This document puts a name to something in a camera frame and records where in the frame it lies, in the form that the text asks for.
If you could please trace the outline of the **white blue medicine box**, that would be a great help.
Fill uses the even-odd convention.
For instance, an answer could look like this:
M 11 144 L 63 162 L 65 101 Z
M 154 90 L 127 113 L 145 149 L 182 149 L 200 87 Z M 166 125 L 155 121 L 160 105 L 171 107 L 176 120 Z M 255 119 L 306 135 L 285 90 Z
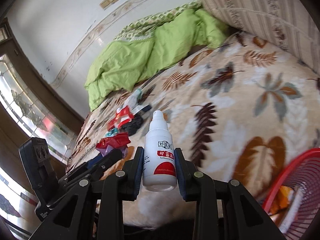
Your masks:
M 278 228 L 282 234 L 288 232 L 291 224 L 296 220 L 298 210 L 302 204 L 304 197 L 304 190 L 301 186 L 295 186 L 294 195 L 292 197 L 289 208 L 286 210 L 284 217 L 280 220 Z

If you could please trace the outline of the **purple plastic wrapper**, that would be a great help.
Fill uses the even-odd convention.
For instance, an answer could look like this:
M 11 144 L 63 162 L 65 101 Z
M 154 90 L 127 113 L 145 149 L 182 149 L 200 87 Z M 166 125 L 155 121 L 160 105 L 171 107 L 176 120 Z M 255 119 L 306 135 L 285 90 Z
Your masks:
M 118 149 L 122 152 L 123 158 L 128 154 L 128 144 L 131 141 L 127 133 L 118 133 L 112 137 L 102 138 L 95 146 L 102 156 L 108 155 L 112 150 Z

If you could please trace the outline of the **white spray bottle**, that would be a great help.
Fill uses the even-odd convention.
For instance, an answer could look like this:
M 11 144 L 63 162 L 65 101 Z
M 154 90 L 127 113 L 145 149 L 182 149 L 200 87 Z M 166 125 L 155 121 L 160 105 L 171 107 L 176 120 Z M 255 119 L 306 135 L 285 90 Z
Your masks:
M 160 110 L 154 111 L 145 136 L 143 186 L 152 192 L 170 191 L 177 186 L 173 139 Z

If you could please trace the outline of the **light blue cartoon packet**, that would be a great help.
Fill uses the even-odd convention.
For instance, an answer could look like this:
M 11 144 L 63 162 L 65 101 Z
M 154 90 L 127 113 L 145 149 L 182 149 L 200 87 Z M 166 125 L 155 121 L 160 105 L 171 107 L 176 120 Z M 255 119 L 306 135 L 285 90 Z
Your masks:
M 119 130 L 115 127 L 115 128 L 112 128 L 111 130 L 109 130 L 109 131 L 104 135 L 104 137 L 105 137 L 105 138 L 114 137 L 114 136 L 117 135 L 118 133 L 119 133 Z

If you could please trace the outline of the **red white foot patch box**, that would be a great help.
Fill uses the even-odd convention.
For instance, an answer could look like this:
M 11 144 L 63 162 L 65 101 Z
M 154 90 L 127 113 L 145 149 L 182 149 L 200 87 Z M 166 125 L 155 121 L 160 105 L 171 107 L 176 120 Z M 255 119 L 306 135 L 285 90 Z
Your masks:
M 116 110 L 116 115 L 113 119 L 111 119 L 108 124 L 108 130 L 112 130 L 114 128 L 120 129 L 121 126 L 131 122 L 134 119 L 134 115 L 131 113 L 129 106 L 119 107 Z

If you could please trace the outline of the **orange foil wrapper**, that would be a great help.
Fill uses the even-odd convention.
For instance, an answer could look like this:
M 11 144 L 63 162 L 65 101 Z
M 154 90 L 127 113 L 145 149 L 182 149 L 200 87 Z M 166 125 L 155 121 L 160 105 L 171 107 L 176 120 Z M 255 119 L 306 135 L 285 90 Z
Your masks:
M 280 213 L 280 211 L 285 211 L 291 203 L 294 192 L 291 187 L 282 185 L 271 203 L 268 214 L 272 216 Z

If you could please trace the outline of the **black plastic bag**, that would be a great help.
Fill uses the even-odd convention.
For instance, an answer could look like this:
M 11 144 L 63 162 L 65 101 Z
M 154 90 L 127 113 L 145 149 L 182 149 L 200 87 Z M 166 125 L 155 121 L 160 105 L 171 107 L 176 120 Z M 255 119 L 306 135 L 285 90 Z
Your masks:
M 123 124 L 120 127 L 120 131 L 127 133 L 128 136 L 130 137 L 137 133 L 137 131 L 141 128 L 143 123 L 144 123 L 143 118 L 137 114 L 130 122 Z

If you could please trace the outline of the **blue white toothpaste box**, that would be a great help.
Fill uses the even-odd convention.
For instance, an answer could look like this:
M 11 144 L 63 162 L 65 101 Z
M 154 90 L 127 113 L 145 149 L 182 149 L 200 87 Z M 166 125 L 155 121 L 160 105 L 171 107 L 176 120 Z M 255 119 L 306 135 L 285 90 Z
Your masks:
M 133 115 L 139 114 L 139 115 L 142 116 L 142 115 L 144 115 L 145 113 L 147 113 L 151 109 L 152 109 L 151 105 L 145 105 L 145 106 L 138 105 L 132 110 L 132 114 Z

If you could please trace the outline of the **stained glass window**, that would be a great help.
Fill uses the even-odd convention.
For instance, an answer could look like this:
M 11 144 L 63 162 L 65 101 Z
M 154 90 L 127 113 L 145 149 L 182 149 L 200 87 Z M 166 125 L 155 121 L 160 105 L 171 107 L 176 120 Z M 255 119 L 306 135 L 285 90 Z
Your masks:
M 1 54 L 1 104 L 29 137 L 46 139 L 49 153 L 67 164 L 75 146 L 75 133 L 40 102 L 7 54 Z

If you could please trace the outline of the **red plastic basket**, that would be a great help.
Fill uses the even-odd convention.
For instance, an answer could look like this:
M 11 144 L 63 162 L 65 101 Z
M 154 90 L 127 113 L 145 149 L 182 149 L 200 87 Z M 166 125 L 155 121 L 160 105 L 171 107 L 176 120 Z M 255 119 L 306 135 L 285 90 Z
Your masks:
M 319 239 L 319 148 L 293 159 L 272 185 L 263 203 L 286 239 Z

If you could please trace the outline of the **leaf pattern fleece blanket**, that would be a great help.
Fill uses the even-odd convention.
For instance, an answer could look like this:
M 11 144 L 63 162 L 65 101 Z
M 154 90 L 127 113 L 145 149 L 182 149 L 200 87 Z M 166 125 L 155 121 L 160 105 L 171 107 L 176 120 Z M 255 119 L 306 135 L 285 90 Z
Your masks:
M 185 159 L 263 199 L 292 159 L 319 146 L 319 66 L 310 66 L 316 52 L 299 59 L 243 32 L 158 72 L 138 84 L 150 110 L 125 160 L 144 145 L 160 110 Z

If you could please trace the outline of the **green duvet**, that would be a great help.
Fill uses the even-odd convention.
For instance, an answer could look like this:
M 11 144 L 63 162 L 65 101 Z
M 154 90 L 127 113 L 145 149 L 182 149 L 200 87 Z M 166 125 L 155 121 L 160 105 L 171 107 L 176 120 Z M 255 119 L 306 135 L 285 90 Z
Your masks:
M 108 94 L 130 92 L 135 84 L 175 65 L 194 46 L 217 48 L 228 32 L 229 26 L 204 10 L 200 0 L 130 23 L 89 68 L 85 89 L 90 110 Z

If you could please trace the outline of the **striped beige bolster pillow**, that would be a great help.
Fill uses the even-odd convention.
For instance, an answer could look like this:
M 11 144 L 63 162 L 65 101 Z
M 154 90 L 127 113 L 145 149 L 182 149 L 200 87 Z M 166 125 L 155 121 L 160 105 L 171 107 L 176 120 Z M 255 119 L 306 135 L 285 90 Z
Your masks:
M 287 51 L 319 73 L 319 29 L 300 0 L 201 0 L 222 22 Z

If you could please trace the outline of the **wall switch plates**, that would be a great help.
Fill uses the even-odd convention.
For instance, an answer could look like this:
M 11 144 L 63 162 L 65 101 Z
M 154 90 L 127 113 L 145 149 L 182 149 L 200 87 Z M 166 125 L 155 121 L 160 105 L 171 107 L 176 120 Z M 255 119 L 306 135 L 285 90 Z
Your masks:
M 119 0 L 103 0 L 99 5 L 102 9 L 106 9 L 107 7 L 111 6 L 112 4 L 116 3 Z

